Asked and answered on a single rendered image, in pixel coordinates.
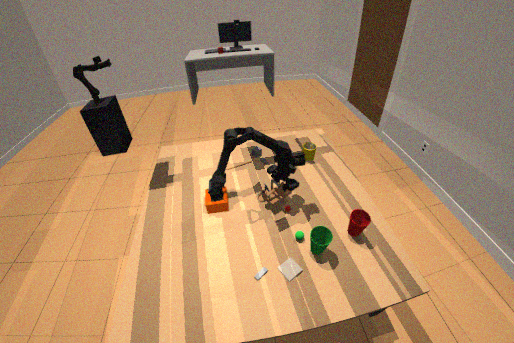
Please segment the dark red cup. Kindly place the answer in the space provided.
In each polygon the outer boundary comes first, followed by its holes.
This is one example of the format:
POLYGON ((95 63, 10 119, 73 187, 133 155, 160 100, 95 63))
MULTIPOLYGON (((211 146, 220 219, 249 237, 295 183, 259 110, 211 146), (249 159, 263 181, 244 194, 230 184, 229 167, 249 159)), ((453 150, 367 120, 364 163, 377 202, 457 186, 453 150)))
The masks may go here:
POLYGON ((348 233, 350 236, 358 236, 369 225, 371 221, 370 215, 365 210, 356 209, 352 211, 350 221, 348 223, 348 233))

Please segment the white flat square tile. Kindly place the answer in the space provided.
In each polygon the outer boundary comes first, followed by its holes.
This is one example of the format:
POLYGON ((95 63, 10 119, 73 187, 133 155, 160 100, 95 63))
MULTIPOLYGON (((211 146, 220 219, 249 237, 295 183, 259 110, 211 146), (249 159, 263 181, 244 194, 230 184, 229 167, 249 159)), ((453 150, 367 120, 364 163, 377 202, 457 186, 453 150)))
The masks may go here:
POLYGON ((291 257, 277 267, 277 269, 289 282, 302 271, 302 268, 291 257))

